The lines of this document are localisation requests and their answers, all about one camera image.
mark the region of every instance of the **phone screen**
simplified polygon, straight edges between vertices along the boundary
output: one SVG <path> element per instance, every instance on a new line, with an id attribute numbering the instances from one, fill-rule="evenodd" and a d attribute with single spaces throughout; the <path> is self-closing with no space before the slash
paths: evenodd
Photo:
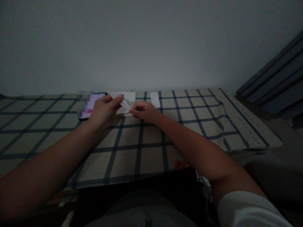
<path id="1" fill-rule="evenodd" d="M 94 109 L 94 105 L 95 105 L 96 100 L 98 100 L 99 98 L 102 98 L 105 95 L 106 95 L 106 93 L 92 94 L 90 96 L 89 101 L 85 105 L 85 108 L 84 108 L 84 110 L 82 112 L 82 117 L 80 117 L 80 119 L 88 119 L 91 116 L 91 114 L 92 114 L 92 111 Z"/>

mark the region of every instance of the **white sleeve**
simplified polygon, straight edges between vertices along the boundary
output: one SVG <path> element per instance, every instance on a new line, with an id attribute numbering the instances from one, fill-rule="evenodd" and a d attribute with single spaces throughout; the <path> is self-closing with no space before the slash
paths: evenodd
<path id="1" fill-rule="evenodd" d="M 292 226 L 271 202 L 246 191 L 223 196 L 218 216 L 221 226 Z"/>

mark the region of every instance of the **gray curtain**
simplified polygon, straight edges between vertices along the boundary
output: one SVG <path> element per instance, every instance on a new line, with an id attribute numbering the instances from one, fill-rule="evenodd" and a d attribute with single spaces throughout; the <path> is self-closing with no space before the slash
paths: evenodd
<path id="1" fill-rule="evenodd" d="M 289 119 L 303 113 L 303 32 L 238 91 L 249 102 Z"/>

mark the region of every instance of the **smartphone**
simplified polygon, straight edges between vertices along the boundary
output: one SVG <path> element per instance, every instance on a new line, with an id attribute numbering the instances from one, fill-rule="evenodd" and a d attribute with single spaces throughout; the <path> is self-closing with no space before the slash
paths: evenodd
<path id="1" fill-rule="evenodd" d="M 103 96 L 106 96 L 106 95 L 107 95 L 106 92 L 92 94 L 90 96 L 89 101 L 87 101 L 87 104 L 85 104 L 84 110 L 82 110 L 82 117 L 79 118 L 79 121 L 88 120 L 92 114 L 96 100 L 98 100 L 99 98 L 102 98 Z"/>

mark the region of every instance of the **table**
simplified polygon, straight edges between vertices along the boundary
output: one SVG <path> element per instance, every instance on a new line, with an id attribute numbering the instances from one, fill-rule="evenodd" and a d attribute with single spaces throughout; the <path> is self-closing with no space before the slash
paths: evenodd
<path id="1" fill-rule="evenodd" d="M 205 136 L 233 157 L 262 154 L 281 140 L 223 89 L 158 91 L 164 115 Z M 136 101 L 150 101 L 137 92 Z M 0 177 L 68 134 L 78 121 L 76 94 L 22 96 L 0 101 Z M 143 179 L 188 166 L 156 126 L 116 118 L 85 157 L 65 189 Z"/>

